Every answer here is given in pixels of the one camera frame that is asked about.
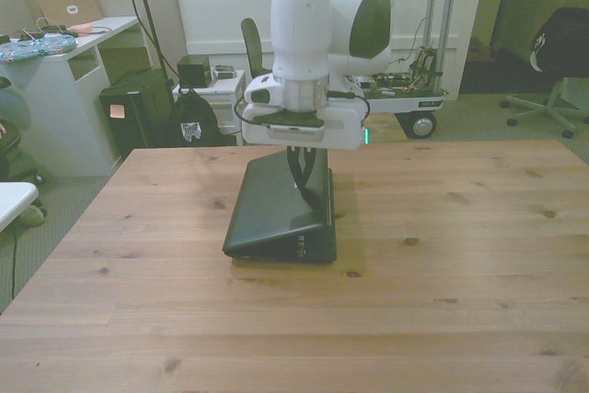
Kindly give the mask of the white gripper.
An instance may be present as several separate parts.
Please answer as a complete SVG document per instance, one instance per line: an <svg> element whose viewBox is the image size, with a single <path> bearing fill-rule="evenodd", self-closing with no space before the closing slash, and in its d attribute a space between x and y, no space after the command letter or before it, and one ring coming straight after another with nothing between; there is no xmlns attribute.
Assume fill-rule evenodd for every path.
<svg viewBox="0 0 589 393"><path fill-rule="evenodd" d="M329 98L328 85L326 77L294 81L266 74L254 78L244 93L244 139L288 145L294 184L315 212L325 211L325 155L315 148L358 148L366 113L359 98Z"/></svg>

